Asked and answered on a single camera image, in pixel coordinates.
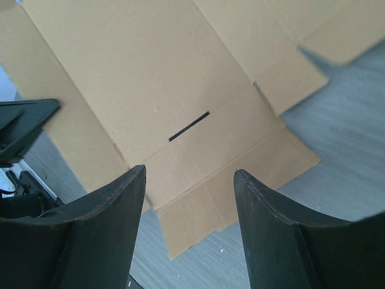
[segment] gray laminate floor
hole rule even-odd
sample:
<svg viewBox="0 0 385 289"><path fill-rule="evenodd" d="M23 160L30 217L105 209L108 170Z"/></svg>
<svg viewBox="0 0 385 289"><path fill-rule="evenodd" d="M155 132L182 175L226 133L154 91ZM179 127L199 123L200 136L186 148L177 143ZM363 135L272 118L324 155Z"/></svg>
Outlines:
<svg viewBox="0 0 385 289"><path fill-rule="evenodd" d="M283 119L323 161L279 192L341 219L356 220L383 211L385 42L344 67L313 60L330 83ZM26 162L42 179L48 176L50 188L63 200L84 194L46 135ZM250 288L238 223L169 261L153 211L141 218L131 275L145 289Z"/></svg>

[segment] cardboard sheet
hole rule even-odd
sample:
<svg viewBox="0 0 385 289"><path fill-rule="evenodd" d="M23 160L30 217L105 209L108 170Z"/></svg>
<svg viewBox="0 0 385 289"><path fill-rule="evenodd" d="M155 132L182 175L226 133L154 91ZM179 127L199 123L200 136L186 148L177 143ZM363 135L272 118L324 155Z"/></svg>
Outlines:
<svg viewBox="0 0 385 289"><path fill-rule="evenodd" d="M61 101L46 130L88 191L146 164L174 258L237 219L236 169L278 188L319 162L277 117L328 81L297 46L350 61L384 3L2 0L0 62L25 99Z"/></svg>

